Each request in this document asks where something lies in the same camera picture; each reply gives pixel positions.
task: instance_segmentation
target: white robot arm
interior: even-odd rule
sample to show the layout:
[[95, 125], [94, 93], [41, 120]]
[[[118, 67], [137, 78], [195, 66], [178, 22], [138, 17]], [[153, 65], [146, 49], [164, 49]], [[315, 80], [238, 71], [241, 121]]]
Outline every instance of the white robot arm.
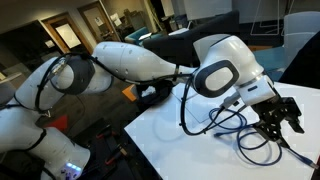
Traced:
[[[196, 92], [209, 98], [220, 96], [233, 86], [237, 90], [234, 101], [241, 97], [246, 105], [256, 106], [254, 109], [261, 117], [265, 108], [260, 104], [279, 98], [252, 52], [236, 36], [226, 35], [222, 39], [217, 35], [208, 36], [196, 44], [201, 46], [201, 51], [197, 51], [201, 57], [198, 68], [177, 66], [147, 49], [120, 42], [102, 42], [92, 56], [70, 54], [47, 61], [21, 85], [15, 98], [8, 103], [19, 106], [0, 111], [0, 152], [24, 149], [42, 158], [46, 162], [42, 179], [63, 179], [65, 172], [71, 173], [71, 179], [77, 179], [90, 152], [55, 128], [37, 127], [35, 120], [63, 94], [107, 90], [113, 76], [138, 85], [164, 79], [186, 83], [192, 77]], [[256, 128], [266, 139], [284, 141], [279, 133], [270, 138], [262, 128], [268, 124], [260, 125]]]

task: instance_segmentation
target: doorway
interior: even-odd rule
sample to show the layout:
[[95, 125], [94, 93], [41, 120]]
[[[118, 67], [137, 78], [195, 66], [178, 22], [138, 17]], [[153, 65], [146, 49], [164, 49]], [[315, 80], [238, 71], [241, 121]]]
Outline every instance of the doorway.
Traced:
[[78, 11], [97, 43], [101, 41], [120, 41], [100, 2], [82, 6], [78, 8]]
[[42, 22], [56, 39], [64, 53], [86, 52], [92, 54], [92, 47], [68, 13], [42, 20]]
[[6, 74], [22, 72], [27, 77], [62, 53], [39, 21], [0, 34], [0, 69]]

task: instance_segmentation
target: white table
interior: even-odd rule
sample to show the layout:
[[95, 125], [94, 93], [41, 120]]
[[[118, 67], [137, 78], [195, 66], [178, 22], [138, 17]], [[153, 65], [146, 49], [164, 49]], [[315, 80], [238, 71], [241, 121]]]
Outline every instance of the white table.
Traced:
[[[291, 148], [317, 161], [320, 152], [320, 90], [286, 84], [275, 84], [282, 97], [294, 97], [302, 116], [300, 124], [304, 134], [295, 133], [287, 121], [282, 122], [282, 134]], [[180, 123], [180, 98], [184, 85], [178, 85], [162, 105], [152, 107], [137, 117], [125, 130], [140, 148], [152, 166], [164, 180], [211, 180], [211, 179], [288, 179], [310, 180], [313, 169], [302, 164], [287, 150], [274, 166], [261, 167], [247, 163], [240, 155], [235, 141], [235, 134], [220, 138], [213, 137], [213, 129], [207, 134], [188, 136]], [[217, 107], [230, 89], [223, 96], [208, 99], [197, 95], [192, 89], [186, 105], [186, 121], [190, 130], [196, 131], [208, 123], [210, 109]], [[251, 108], [242, 113], [249, 123], [258, 121]], [[237, 124], [237, 120], [228, 124]], [[262, 140], [251, 136], [244, 140], [244, 145], [257, 145]], [[275, 143], [261, 150], [248, 152], [254, 160], [264, 160], [278, 154]]]

